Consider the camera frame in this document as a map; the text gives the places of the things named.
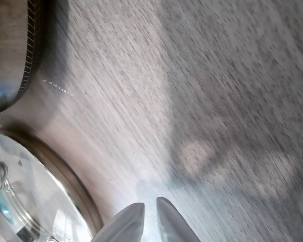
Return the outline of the grey-tipped gripper right finger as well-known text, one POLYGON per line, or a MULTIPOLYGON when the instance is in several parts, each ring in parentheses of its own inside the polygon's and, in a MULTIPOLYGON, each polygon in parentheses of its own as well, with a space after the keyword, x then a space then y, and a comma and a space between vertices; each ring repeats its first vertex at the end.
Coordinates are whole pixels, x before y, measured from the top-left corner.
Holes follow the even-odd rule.
POLYGON ((157 221, 162 241, 197 241, 200 239, 176 207, 165 197, 157 197, 157 221))

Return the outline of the grey-tipped gripper left finger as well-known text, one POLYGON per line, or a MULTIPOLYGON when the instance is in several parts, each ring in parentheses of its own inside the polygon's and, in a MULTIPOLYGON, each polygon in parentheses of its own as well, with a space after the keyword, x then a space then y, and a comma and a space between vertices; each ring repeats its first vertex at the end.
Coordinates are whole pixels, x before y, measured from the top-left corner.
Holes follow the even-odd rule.
POLYGON ((141 241, 144 228, 144 203, 133 203, 117 213, 92 239, 92 242, 141 241))

